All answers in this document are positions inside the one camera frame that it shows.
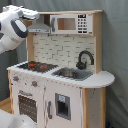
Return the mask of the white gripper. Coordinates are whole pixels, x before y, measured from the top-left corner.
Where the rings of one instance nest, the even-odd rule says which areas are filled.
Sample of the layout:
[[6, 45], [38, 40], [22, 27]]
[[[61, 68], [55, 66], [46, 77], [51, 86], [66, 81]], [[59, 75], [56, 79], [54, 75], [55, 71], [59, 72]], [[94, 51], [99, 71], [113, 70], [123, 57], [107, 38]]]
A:
[[36, 10], [26, 9], [23, 6], [8, 5], [3, 8], [4, 12], [14, 11], [20, 18], [27, 20], [37, 20], [39, 18], [39, 12]]

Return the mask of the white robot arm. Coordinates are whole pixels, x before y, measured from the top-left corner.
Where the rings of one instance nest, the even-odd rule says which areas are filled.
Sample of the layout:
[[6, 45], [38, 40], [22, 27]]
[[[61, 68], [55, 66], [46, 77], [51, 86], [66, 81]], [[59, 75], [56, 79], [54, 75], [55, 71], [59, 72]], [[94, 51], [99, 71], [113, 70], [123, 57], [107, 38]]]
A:
[[[23, 20], [37, 20], [39, 12], [14, 5], [8, 5], [0, 13], [0, 54], [14, 50], [28, 36]], [[26, 115], [13, 115], [0, 109], [0, 128], [37, 128]]]

